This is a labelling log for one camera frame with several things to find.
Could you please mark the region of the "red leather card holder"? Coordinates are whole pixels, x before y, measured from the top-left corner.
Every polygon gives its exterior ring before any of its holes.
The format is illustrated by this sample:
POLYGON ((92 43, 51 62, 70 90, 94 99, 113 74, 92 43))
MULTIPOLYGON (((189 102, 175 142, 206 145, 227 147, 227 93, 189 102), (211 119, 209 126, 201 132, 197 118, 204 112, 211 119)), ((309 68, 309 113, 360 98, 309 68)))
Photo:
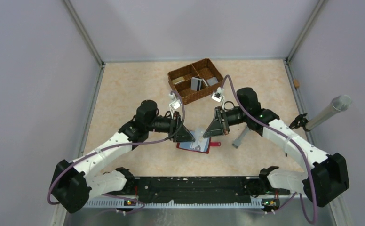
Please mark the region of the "red leather card holder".
POLYGON ((221 147, 221 142, 212 142, 211 138, 204 138, 205 131, 203 129, 190 130, 190 133, 194 136, 195 141, 178 143, 176 145, 177 149, 209 154, 210 148, 221 147))

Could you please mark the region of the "white credit card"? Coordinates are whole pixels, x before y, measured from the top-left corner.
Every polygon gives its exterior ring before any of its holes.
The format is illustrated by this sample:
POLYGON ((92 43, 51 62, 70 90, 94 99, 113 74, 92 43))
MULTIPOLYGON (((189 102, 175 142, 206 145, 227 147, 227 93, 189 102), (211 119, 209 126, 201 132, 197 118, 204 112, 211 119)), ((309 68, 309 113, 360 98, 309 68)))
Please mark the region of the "white credit card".
POLYGON ((205 131, 203 129, 195 129, 195 142, 191 143, 191 149, 201 153, 205 153, 207 151, 209 139, 203 137, 204 133, 205 131))

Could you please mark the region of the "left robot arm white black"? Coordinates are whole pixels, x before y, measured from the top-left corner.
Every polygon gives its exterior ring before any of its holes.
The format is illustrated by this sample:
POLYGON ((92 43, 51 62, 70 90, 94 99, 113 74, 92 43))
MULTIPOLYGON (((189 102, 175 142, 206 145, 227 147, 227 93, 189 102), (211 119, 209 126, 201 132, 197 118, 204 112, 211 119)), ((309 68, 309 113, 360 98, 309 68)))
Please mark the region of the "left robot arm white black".
POLYGON ((75 213, 94 197, 113 191, 125 195, 131 193, 134 182, 127 169, 118 168, 101 176, 98 173, 140 145, 167 140, 194 142, 194 136, 184 126, 185 113, 179 113, 178 108, 184 108, 184 105, 174 98, 169 104, 169 111, 161 116, 155 101, 142 101, 133 118, 106 142, 71 162, 62 160, 56 165, 47 202, 60 204, 68 213, 75 213))

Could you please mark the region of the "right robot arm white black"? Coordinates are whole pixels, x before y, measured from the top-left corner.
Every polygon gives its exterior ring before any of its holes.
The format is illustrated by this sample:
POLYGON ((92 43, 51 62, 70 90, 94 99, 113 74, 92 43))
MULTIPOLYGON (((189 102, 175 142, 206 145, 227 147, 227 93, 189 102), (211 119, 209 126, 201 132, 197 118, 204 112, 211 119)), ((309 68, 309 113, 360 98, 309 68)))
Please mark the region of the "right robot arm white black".
POLYGON ((318 149, 292 131, 277 114, 261 107, 252 88, 241 88, 236 96, 240 105, 229 110, 216 107, 203 136, 227 135, 231 126, 245 123, 250 130, 282 148, 304 171, 288 171, 277 166, 262 169, 259 189, 263 193, 285 189, 305 194, 318 207, 324 207, 349 189, 347 163, 341 154, 318 149))

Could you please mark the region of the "striped grey card upright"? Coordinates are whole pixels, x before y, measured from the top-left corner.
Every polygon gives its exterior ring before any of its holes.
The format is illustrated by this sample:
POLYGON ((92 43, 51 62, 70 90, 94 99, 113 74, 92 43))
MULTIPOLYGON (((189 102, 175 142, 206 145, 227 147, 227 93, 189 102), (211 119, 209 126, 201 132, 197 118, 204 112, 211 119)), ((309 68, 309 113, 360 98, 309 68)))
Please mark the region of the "striped grey card upright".
POLYGON ((191 78, 190 88, 193 91, 200 91, 202 88, 202 79, 199 77, 191 78))

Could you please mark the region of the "grey plastic toy beam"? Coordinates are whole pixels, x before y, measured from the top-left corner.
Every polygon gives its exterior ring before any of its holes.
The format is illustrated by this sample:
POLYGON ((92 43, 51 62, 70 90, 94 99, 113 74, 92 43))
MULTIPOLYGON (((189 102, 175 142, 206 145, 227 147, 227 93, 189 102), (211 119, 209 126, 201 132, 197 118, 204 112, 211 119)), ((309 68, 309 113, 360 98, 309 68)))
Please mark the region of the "grey plastic toy beam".
POLYGON ((246 136, 246 134, 250 131, 248 127, 245 127, 245 129, 240 133, 240 135, 233 141, 232 146, 236 149, 239 148, 239 146, 242 143, 243 138, 246 136))

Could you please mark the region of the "brown wicker divided basket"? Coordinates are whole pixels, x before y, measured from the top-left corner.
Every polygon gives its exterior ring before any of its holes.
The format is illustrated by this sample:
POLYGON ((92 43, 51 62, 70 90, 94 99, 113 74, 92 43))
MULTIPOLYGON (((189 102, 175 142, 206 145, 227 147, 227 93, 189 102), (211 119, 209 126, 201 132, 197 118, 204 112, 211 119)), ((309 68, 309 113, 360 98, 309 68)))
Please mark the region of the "brown wicker divided basket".
POLYGON ((209 58, 172 70, 167 76, 171 89, 185 105, 211 95, 224 79, 209 58))

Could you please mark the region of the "black mini tripod stand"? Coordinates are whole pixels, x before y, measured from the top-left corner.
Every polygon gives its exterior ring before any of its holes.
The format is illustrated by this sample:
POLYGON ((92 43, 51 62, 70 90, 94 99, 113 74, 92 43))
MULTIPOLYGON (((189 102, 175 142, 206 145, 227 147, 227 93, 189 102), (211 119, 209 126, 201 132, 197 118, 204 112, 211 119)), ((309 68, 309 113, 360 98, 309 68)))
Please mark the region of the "black mini tripod stand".
POLYGON ((290 129, 298 129, 300 127, 303 127, 303 130, 306 132, 309 132, 309 130, 306 128, 307 123, 309 120, 307 119, 307 113, 299 114, 289 125, 290 129))

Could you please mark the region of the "small tan block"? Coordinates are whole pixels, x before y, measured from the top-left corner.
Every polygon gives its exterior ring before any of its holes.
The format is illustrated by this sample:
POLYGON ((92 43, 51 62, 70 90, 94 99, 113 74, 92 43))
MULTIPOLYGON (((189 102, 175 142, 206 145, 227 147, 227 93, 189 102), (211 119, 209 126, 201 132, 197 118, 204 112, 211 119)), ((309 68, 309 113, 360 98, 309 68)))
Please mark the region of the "small tan block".
POLYGON ((299 88, 299 86, 300 86, 300 83, 297 79, 293 79, 293 84, 294 84, 295 88, 299 88))

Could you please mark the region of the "silver metal tube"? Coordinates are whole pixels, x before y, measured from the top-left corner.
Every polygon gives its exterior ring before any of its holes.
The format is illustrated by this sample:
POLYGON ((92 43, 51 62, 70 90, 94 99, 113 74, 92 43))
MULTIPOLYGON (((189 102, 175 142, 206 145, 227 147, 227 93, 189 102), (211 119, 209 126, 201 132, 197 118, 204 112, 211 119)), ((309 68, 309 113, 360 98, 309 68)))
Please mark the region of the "silver metal tube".
POLYGON ((327 121, 334 115, 348 110, 352 104, 352 99, 348 95, 339 95, 331 100, 330 104, 319 112, 314 118, 309 120, 304 128, 307 131, 311 131, 315 127, 319 126, 323 122, 327 121))

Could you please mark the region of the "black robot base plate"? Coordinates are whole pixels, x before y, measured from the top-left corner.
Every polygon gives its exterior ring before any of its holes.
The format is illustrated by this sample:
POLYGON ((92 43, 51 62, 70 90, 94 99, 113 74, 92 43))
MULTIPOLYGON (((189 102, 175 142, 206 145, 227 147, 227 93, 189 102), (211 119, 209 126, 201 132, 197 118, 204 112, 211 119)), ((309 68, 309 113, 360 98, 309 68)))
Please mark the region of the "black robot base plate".
POLYGON ((131 196, 145 204, 250 203, 260 196, 290 195, 285 189, 267 188, 258 177, 135 177, 116 196, 131 196))

